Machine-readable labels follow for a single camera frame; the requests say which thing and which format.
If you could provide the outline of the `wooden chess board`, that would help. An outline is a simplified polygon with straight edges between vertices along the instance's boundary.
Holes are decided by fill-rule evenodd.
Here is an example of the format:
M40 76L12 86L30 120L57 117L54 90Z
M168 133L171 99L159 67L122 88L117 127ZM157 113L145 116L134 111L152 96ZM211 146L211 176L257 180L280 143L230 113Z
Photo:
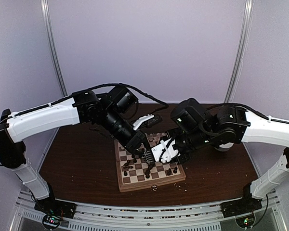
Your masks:
M145 171L148 164L143 157L134 157L127 152L125 148L117 141L114 141L118 188L120 192L130 192L146 188L157 188L157 186L166 185L183 181L186 179L185 171L182 165L177 163L155 162L151 169L150 178L145 178ZM123 169L122 166L130 160L133 168ZM175 167L178 167L176 174L173 173ZM166 171L171 169L172 175L167 176Z

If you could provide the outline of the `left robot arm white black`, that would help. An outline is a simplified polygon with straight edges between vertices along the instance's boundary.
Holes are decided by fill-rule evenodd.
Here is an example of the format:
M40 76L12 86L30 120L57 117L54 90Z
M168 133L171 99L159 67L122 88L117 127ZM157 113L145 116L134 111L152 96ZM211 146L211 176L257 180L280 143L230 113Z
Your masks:
M145 115L133 124L121 117L137 98L124 86L96 95L92 90L75 92L57 102L27 111L12 113L9 109L0 118L0 165L12 169L27 186L37 202L54 214L60 204L52 187L32 168L25 157L23 140L32 135L67 125L91 122L104 127L131 154L141 155L141 145L149 146L140 126L154 115Z

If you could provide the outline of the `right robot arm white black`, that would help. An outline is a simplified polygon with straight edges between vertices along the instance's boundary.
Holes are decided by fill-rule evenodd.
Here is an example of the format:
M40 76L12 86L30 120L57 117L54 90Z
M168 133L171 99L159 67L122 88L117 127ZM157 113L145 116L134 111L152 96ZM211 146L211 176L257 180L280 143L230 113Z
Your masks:
M217 114L212 115L194 98L179 103L171 112L178 129L167 142L166 150L176 158L208 145L217 150L249 142L284 146L279 160L260 178L245 186L237 208L246 213L289 176L289 121L265 116L239 103L218 107Z

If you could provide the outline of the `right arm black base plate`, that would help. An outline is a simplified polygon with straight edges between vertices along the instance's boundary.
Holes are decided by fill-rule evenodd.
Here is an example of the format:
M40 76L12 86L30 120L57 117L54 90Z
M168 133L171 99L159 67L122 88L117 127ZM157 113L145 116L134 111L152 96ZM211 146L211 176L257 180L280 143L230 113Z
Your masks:
M221 211L224 218L238 216L262 208L259 200L244 202L243 200L234 200L221 203Z

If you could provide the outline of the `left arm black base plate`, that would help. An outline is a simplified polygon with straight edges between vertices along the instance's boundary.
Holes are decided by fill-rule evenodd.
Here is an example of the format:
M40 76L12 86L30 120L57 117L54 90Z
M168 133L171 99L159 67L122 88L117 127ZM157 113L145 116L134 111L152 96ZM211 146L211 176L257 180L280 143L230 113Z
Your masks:
M35 202L34 209L59 218L73 218L76 207L77 205L75 203L56 200L53 205L44 205L41 202Z

